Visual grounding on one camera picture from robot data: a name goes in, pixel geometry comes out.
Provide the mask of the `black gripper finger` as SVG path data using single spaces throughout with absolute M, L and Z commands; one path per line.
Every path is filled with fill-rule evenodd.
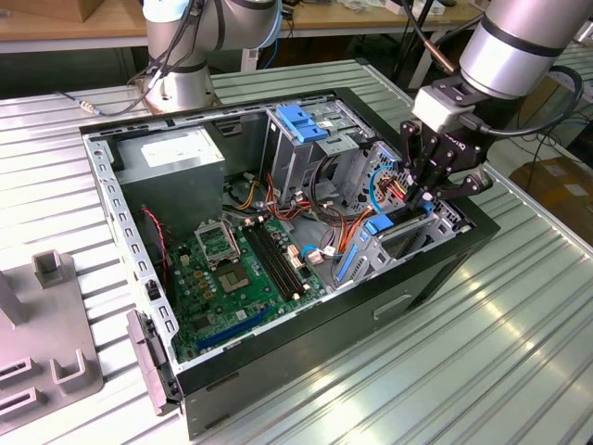
M 492 178 L 483 169 L 472 170 L 460 183 L 449 180 L 451 172 L 442 171 L 428 191 L 430 201 L 457 199 L 479 195 L 493 186 Z
M 420 121 L 403 121 L 400 136 L 404 166 L 412 180 L 405 202 L 408 207 L 415 207 L 433 186 L 430 160 L 434 152 L 434 132 Z

